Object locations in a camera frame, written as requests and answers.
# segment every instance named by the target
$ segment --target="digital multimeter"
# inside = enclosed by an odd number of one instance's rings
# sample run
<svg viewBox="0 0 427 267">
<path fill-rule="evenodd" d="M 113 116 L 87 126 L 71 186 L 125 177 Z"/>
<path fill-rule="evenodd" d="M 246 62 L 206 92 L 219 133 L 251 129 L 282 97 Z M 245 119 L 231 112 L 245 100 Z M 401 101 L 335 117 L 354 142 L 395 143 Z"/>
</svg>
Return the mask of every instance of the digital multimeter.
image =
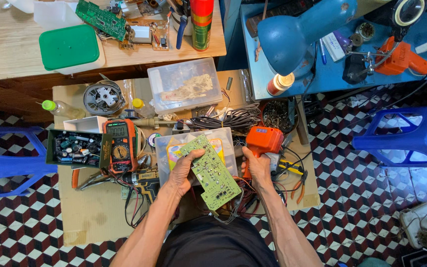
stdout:
<svg viewBox="0 0 427 267">
<path fill-rule="evenodd" d="M 138 167 L 137 129 L 130 119 L 107 121 L 103 132 L 112 134 L 110 165 L 113 173 L 132 172 Z"/>
</svg>

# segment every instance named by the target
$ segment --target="spray can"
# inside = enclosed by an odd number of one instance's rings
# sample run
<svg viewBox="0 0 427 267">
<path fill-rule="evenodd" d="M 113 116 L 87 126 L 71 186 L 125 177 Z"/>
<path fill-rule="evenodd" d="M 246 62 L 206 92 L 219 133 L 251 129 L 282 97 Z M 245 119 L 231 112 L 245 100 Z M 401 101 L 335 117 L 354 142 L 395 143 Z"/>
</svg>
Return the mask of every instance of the spray can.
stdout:
<svg viewBox="0 0 427 267">
<path fill-rule="evenodd" d="M 294 74 L 290 73 L 287 76 L 281 76 L 276 74 L 268 83 L 266 89 L 270 95 L 280 95 L 284 91 L 288 90 L 294 82 Z"/>
<path fill-rule="evenodd" d="M 193 48 L 205 51 L 209 48 L 214 0 L 191 0 Z"/>
</svg>

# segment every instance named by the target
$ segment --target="hand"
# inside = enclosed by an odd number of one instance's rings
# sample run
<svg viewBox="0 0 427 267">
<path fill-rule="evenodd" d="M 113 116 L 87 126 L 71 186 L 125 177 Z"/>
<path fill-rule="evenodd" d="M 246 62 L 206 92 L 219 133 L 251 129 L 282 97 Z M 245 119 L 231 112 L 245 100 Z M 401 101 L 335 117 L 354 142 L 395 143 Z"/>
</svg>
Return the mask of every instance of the hand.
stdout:
<svg viewBox="0 0 427 267">
<path fill-rule="evenodd" d="M 270 174 L 270 158 L 262 154 L 259 158 L 253 155 L 253 152 L 246 146 L 242 148 L 243 163 L 241 164 L 241 173 L 245 173 L 246 159 L 250 161 L 250 173 L 252 174 L 253 187 L 257 190 L 273 188 Z"/>
<path fill-rule="evenodd" d="M 191 163 L 194 159 L 202 157 L 205 153 L 203 149 L 192 150 L 186 157 L 181 157 L 176 163 L 174 169 L 169 174 L 168 183 L 170 183 L 180 197 L 184 196 L 192 186 L 195 176 L 187 177 L 190 171 Z"/>
</svg>

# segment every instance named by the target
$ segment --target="orange-handled pliers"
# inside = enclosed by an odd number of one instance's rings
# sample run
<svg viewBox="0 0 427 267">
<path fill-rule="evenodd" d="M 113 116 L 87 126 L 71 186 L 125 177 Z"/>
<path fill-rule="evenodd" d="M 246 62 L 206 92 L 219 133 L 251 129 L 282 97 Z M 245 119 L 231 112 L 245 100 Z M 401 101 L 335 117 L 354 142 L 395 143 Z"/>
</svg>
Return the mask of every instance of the orange-handled pliers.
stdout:
<svg viewBox="0 0 427 267">
<path fill-rule="evenodd" d="M 299 196 L 298 200 L 296 201 L 297 204 L 299 204 L 302 200 L 302 197 L 304 197 L 304 185 L 305 185 L 305 179 L 307 178 L 307 170 L 304 171 L 303 175 L 301 175 L 301 179 L 298 181 L 298 183 L 296 185 L 294 185 L 294 188 L 291 192 L 291 199 L 294 198 L 294 192 L 296 192 L 296 190 L 299 189 L 299 187 L 301 187 L 301 195 Z"/>
</svg>

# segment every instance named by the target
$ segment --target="cardboard sheet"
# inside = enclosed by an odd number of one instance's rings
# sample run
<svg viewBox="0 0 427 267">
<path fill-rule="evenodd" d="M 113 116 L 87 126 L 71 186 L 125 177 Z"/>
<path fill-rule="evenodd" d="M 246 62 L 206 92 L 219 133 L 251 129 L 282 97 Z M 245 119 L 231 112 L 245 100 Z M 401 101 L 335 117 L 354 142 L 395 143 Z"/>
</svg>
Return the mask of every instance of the cardboard sheet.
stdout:
<svg viewBox="0 0 427 267">
<path fill-rule="evenodd" d="M 237 108 L 245 104 L 244 92 L 240 90 L 240 78 L 238 71 L 222 71 L 217 72 L 220 85 L 225 88 L 228 77 L 233 77 L 231 90 L 228 92 L 231 104 L 230 107 Z M 117 81 L 120 86 L 123 86 L 123 81 Z M 147 92 L 150 92 L 149 81 L 146 79 L 132 80 L 131 84 L 133 93 L 142 92 L 142 98 L 147 97 Z M 87 85 L 60 86 L 53 87 L 54 100 L 62 100 L 70 105 L 84 108 L 83 93 Z M 218 104 L 217 108 L 227 106 L 228 100 L 224 97 L 223 101 Z M 304 111 L 301 106 L 301 115 L 304 116 Z M 179 118 L 190 118 L 190 111 L 176 112 Z M 67 120 L 63 117 L 55 117 L 55 128 L 63 129 L 63 121 Z M 143 130 L 146 136 L 152 133 L 160 133 L 161 135 L 169 135 L 173 125 L 162 126 L 159 129 L 146 128 Z M 293 131 L 293 142 L 289 146 L 300 156 L 306 155 L 310 151 L 309 145 L 301 145 L 296 131 Z M 145 152 L 153 156 L 152 165 L 156 164 L 156 154 L 147 145 Z M 289 152 L 286 154 L 287 160 L 296 161 L 296 157 Z M 309 177 L 305 184 L 305 194 L 299 205 L 296 201 L 288 199 L 288 210 L 303 209 L 312 206 L 317 206 L 320 203 L 317 193 L 316 177 L 312 156 L 309 155 L 304 161 L 304 166 L 309 172 Z M 80 170 L 79 184 L 88 179 L 90 174 L 96 173 L 96 169 L 84 168 Z M 87 243 L 101 242 L 105 240 L 116 240 L 121 237 L 126 237 L 132 233 L 133 229 L 125 222 L 124 205 L 125 200 L 120 197 L 120 185 L 114 183 L 104 183 L 102 185 L 93 186 L 85 191 L 75 191 L 72 189 L 72 170 L 68 166 L 59 166 L 59 194 L 62 209 L 62 218 L 64 224 L 64 245 L 75 246 Z M 292 189 L 298 181 L 299 175 L 291 174 L 291 177 L 282 182 L 286 189 Z M 131 218 L 135 208 L 136 198 L 131 199 L 128 209 L 128 220 Z M 141 207 L 139 215 L 148 209 L 148 204 L 145 201 Z M 263 213 L 263 208 L 260 205 L 257 213 Z"/>
</svg>

